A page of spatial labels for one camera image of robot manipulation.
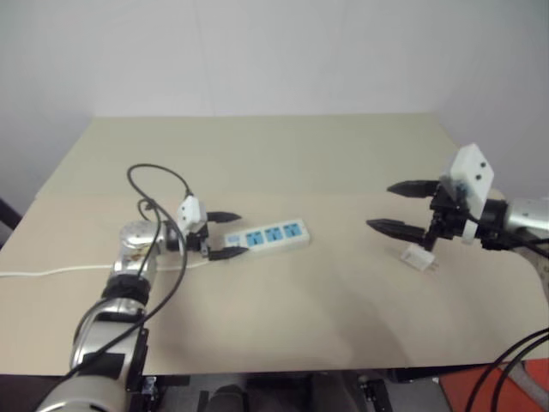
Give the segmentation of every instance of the table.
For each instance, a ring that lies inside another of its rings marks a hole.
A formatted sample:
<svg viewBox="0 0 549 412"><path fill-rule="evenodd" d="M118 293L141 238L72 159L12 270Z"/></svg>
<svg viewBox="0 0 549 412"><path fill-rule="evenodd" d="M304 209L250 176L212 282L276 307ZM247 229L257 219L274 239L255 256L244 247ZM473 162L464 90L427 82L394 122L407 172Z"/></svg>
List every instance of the table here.
<svg viewBox="0 0 549 412"><path fill-rule="evenodd" d="M424 273L406 245L365 219L424 226L428 202L384 193L434 179L455 145L427 114L267 118L97 118L38 194L0 253L0 271L110 264L118 230L137 219L127 166L179 170L210 210L244 219L211 233L301 217L311 244L245 254L189 270L149 325L147 374L424 367L492 361L546 327L547 304L529 264L441 240ZM175 179L139 181L170 210ZM163 257L175 266L178 256ZM150 305L177 273L157 276ZM0 372L61 374L76 323L108 270L0 278ZM532 357L546 356L547 346Z"/></svg>

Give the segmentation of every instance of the white power strip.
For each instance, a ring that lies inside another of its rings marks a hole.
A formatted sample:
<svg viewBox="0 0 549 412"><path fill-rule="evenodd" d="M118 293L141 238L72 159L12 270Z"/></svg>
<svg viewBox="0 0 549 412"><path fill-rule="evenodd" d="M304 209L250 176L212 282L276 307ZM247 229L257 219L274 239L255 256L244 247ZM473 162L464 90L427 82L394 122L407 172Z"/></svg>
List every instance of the white power strip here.
<svg viewBox="0 0 549 412"><path fill-rule="evenodd" d="M224 246L243 246L255 252L286 251L309 245L311 236L302 219L251 227L223 236Z"/></svg>

